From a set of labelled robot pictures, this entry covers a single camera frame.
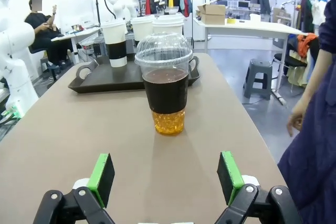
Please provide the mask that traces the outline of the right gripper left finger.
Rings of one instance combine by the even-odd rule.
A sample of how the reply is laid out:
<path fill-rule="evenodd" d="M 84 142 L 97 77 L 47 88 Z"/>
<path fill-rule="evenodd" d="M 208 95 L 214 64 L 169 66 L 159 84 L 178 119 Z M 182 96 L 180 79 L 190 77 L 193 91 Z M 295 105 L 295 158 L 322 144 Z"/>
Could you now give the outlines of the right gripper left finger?
<path fill-rule="evenodd" d="M 115 176 L 111 155 L 100 154 L 89 178 L 75 182 L 71 191 L 47 191 L 33 223 L 114 223 L 106 212 Z"/>

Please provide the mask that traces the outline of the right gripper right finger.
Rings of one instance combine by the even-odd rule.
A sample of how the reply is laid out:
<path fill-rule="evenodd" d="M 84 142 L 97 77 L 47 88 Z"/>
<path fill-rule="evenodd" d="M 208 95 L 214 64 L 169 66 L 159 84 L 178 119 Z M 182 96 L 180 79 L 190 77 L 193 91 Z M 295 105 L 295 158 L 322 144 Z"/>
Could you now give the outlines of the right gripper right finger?
<path fill-rule="evenodd" d="M 262 189 L 255 177 L 240 173 L 230 151 L 220 153 L 217 174 L 227 207 L 216 223 L 244 223 L 249 217 L 260 223 L 302 223 L 289 189 Z"/>

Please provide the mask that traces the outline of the person's left hand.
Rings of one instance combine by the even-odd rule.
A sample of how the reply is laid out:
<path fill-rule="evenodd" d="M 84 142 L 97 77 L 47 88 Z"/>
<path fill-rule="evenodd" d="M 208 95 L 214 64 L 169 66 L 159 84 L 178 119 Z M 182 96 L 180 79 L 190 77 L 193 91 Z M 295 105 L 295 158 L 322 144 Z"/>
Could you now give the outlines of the person's left hand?
<path fill-rule="evenodd" d="M 304 98 L 301 98 L 292 109 L 291 115 L 289 116 L 287 122 L 287 131 L 291 137 L 293 136 L 294 129 L 296 129 L 297 131 L 301 131 L 306 108 L 306 100 Z"/>

